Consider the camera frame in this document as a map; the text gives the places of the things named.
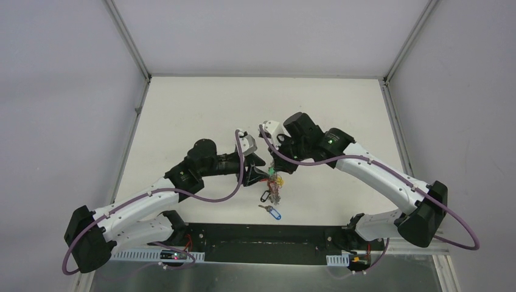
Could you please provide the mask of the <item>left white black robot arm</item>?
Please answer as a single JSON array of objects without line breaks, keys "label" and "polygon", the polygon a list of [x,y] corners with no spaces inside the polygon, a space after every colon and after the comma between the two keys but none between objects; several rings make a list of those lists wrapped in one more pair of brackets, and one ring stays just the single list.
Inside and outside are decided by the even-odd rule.
[{"label": "left white black robot arm", "polygon": [[214,141],[200,139],[179,164],[146,189],[94,210],[77,208],[64,235],[68,250],[61,266],[63,273],[90,273],[115,253],[146,243],[182,244],[186,230],[173,207],[187,198],[210,202],[197,194],[208,176],[237,178],[235,189],[218,199],[220,203],[232,198],[242,186],[268,178],[268,173],[260,169],[266,162],[256,150],[254,138],[246,133],[237,134],[235,150],[227,154],[218,154]]}]

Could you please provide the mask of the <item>key with red tag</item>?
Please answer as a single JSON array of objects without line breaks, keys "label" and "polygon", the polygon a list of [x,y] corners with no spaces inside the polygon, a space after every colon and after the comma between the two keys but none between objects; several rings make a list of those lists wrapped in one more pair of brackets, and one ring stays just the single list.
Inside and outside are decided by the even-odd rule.
[{"label": "key with red tag", "polygon": [[284,182],[281,179],[280,180],[278,180],[278,179],[277,180],[270,179],[267,182],[267,185],[268,185],[268,188],[269,188],[270,192],[277,192],[279,189],[282,188],[283,184],[284,184]]}]

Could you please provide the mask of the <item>metal disc keyring holder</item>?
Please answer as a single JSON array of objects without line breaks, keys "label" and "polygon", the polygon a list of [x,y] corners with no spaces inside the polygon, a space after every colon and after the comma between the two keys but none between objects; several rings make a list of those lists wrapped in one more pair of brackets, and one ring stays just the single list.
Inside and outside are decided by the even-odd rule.
[{"label": "metal disc keyring holder", "polygon": [[260,201],[262,203],[266,203],[267,201],[271,202],[273,205],[278,205],[281,201],[281,196],[279,191],[284,185],[284,180],[281,175],[278,174],[274,169],[274,162],[270,163],[270,166],[267,171],[267,177],[262,178],[260,182],[265,182],[267,184],[267,189],[260,197]]}]

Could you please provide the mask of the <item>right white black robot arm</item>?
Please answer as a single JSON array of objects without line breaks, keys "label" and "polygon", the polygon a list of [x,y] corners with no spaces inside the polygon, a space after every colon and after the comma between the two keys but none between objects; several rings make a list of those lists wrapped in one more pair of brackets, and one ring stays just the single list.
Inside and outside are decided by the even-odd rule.
[{"label": "right white black robot arm", "polygon": [[298,112],[284,123],[265,121],[260,136],[272,145],[269,152],[275,171],[292,174],[310,159],[324,162],[358,178],[396,205],[393,211],[360,213],[350,219],[345,239],[353,249],[388,237],[426,248],[447,214],[443,210],[448,199],[445,184],[430,184],[391,169],[349,134],[338,128],[323,131],[306,113]]}]

